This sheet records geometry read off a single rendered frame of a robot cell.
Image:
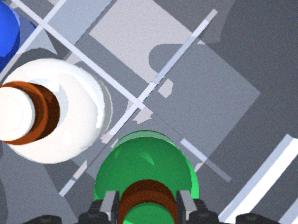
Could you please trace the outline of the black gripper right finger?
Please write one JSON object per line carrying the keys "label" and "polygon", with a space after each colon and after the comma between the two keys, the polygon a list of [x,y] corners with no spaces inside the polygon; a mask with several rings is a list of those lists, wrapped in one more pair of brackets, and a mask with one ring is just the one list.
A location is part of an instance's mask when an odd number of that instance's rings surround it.
{"label": "black gripper right finger", "polygon": [[177,224],[281,224],[255,213],[239,214],[235,223],[220,222],[218,214],[209,211],[203,200],[192,198],[189,190],[176,190],[176,204]]}

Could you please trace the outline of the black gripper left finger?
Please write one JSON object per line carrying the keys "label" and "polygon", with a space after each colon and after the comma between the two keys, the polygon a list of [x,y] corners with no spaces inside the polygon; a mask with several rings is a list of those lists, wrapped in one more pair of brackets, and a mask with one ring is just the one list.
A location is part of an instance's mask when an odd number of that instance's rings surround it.
{"label": "black gripper left finger", "polygon": [[[119,204],[119,191],[106,191],[104,199],[93,201],[88,212],[80,214],[75,224],[119,224]],[[62,219],[59,216],[42,215],[22,224],[62,224]]]}

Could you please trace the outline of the white bottle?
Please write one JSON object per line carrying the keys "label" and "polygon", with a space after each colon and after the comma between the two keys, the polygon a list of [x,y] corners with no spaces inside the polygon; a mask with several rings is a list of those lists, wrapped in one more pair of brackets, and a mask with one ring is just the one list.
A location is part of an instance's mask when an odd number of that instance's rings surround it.
{"label": "white bottle", "polygon": [[33,162],[74,158],[105,134],[112,116],[103,82],[61,59],[29,61],[0,86],[0,140]]}

